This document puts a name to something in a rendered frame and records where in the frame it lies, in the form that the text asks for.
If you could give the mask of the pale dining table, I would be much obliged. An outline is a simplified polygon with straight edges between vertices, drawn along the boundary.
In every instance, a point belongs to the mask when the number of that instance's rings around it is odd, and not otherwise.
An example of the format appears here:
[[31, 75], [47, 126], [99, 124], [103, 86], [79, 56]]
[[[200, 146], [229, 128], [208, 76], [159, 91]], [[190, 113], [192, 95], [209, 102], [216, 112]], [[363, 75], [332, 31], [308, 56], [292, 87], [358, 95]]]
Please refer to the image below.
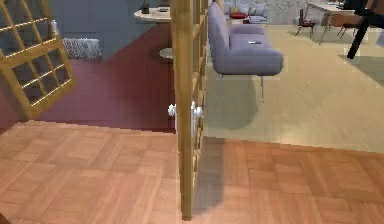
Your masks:
[[353, 10], [343, 10], [338, 8], [334, 3], [330, 4], [325, 1], [306, 0], [306, 7], [304, 11], [304, 18], [308, 17], [308, 11], [315, 9], [324, 13], [326, 18], [324, 31], [318, 41], [321, 45], [326, 34], [335, 25], [343, 25], [344, 23], [358, 22], [359, 17], [354, 14]]

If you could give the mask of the grey ribbed radiator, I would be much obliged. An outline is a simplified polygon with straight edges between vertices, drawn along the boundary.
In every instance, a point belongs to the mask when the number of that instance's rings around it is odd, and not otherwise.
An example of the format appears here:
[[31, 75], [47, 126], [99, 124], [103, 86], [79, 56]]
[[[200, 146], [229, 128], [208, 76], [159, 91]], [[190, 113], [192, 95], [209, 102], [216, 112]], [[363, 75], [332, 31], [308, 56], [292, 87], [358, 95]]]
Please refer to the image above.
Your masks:
[[63, 45], [70, 59], [100, 60], [100, 41], [94, 38], [64, 38]]

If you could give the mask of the wooden glass-paned room door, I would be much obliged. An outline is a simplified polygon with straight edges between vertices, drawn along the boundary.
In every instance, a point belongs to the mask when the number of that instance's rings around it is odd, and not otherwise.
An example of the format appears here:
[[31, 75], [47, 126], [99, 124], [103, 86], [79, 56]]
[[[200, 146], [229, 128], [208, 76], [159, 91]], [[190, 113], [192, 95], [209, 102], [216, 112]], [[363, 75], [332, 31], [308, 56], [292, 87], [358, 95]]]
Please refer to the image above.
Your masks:
[[[203, 149], [206, 72], [209, 53], [208, 7], [212, 0], [171, 0], [171, 34], [178, 149], [180, 210], [193, 217], [198, 165]], [[191, 104], [203, 109], [191, 136]]]
[[18, 118], [37, 118], [75, 84], [48, 0], [0, 0], [0, 85]]

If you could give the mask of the grey sofa with cushions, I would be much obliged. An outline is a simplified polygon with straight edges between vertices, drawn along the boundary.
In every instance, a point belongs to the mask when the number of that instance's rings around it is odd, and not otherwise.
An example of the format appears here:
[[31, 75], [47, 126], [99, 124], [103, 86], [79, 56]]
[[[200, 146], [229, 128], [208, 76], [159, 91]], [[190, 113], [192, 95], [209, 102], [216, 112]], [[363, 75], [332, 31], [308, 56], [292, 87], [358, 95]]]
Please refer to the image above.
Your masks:
[[[268, 9], [264, 0], [224, 0], [224, 15], [232, 24], [242, 24], [249, 21], [251, 24], [267, 24]], [[245, 18], [231, 18], [231, 13], [244, 13]]]

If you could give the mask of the brown wooden chair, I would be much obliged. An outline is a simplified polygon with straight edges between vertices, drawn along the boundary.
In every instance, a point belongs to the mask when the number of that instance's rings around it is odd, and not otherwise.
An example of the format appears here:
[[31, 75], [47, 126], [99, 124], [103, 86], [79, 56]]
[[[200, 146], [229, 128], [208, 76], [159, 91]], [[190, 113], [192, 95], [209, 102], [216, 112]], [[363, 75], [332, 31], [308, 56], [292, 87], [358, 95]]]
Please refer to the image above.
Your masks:
[[342, 38], [348, 29], [353, 29], [353, 33], [360, 27], [361, 17], [358, 15], [345, 15], [341, 23], [341, 29], [338, 36]]

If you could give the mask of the round cream table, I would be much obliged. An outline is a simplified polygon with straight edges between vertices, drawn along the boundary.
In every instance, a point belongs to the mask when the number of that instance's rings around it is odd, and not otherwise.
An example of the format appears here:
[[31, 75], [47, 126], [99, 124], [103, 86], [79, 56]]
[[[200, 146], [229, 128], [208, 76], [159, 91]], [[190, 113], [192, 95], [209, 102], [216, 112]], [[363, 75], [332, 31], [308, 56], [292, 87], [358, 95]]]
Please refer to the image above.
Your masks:
[[[147, 13], [138, 10], [134, 13], [134, 17], [139, 20], [155, 22], [155, 23], [170, 23], [171, 15], [169, 7], [150, 7]], [[159, 51], [159, 56], [164, 59], [173, 59], [171, 47], [163, 48]]]

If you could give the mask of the dark brown chair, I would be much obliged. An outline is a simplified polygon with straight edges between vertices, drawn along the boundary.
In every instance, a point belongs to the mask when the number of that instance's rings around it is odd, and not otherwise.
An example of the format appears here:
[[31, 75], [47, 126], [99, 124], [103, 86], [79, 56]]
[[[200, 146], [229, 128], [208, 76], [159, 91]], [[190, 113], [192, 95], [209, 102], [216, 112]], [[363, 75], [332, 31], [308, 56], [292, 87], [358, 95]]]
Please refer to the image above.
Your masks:
[[316, 23], [312, 19], [308, 19], [304, 17], [304, 10], [301, 9], [299, 11], [299, 17], [298, 17], [298, 29], [295, 35], [298, 35], [303, 28], [310, 28], [311, 29], [310, 34], [313, 34], [315, 25]]

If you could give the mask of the purple sofa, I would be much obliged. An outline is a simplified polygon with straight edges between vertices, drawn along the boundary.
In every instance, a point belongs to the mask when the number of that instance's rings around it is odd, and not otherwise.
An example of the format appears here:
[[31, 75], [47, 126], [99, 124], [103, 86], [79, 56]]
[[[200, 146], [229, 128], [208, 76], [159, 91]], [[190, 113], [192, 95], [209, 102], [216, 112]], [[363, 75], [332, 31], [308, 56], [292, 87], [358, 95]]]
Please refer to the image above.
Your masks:
[[283, 69], [284, 57], [271, 45], [264, 28], [255, 24], [229, 25], [218, 0], [208, 7], [208, 40], [213, 68], [222, 76], [256, 75], [263, 79]]

